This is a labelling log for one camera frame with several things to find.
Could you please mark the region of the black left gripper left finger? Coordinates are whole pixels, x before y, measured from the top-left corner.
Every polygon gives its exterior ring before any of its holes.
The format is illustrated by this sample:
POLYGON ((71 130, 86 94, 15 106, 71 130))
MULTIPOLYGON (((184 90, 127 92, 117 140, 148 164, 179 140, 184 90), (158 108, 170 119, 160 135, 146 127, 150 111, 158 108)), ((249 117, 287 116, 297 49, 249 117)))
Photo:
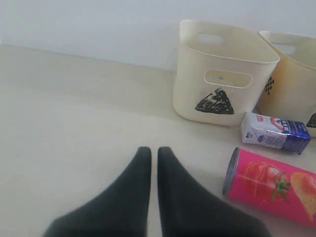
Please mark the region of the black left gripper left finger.
POLYGON ((145 237, 152 153, 139 147, 121 175, 85 205, 55 219, 46 237, 145 237))

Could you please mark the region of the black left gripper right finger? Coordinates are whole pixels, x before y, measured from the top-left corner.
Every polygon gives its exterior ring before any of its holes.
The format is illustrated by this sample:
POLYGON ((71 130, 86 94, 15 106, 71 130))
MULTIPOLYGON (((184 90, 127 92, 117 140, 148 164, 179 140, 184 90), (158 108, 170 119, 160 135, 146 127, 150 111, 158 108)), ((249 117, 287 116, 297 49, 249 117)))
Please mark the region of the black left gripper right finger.
POLYGON ((205 189, 172 149, 158 149, 158 203, 164 237, 269 237, 257 218, 205 189))

